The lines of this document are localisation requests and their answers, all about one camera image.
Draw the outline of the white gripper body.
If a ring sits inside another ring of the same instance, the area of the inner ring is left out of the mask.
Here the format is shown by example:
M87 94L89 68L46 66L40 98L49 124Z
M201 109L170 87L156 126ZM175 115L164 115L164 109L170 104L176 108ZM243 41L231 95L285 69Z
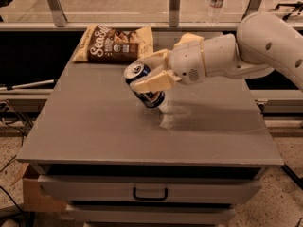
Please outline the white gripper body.
M169 67L184 85L205 80L205 63L201 43L190 41L175 46L169 53Z

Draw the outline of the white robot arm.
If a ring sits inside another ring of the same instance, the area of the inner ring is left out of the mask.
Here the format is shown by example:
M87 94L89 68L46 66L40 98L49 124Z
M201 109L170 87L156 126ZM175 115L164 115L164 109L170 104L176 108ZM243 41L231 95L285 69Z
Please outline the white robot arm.
M207 78L262 78L276 70L303 89L303 37L274 14L252 13L237 33L211 39L186 33L171 50L163 49L136 61L148 75L133 81L138 93L164 91L179 82L201 83Z

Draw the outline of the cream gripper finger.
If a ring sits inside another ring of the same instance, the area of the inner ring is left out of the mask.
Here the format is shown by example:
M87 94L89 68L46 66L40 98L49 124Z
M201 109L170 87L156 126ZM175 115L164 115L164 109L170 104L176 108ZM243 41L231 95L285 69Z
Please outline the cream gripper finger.
M147 76L133 81L130 87L137 93L154 93L171 89L180 80L181 78L172 70L163 70L156 74L151 72Z
M170 70L169 53L170 51L167 49L158 50L149 56L140 58L138 62L147 66L150 72L168 71Z

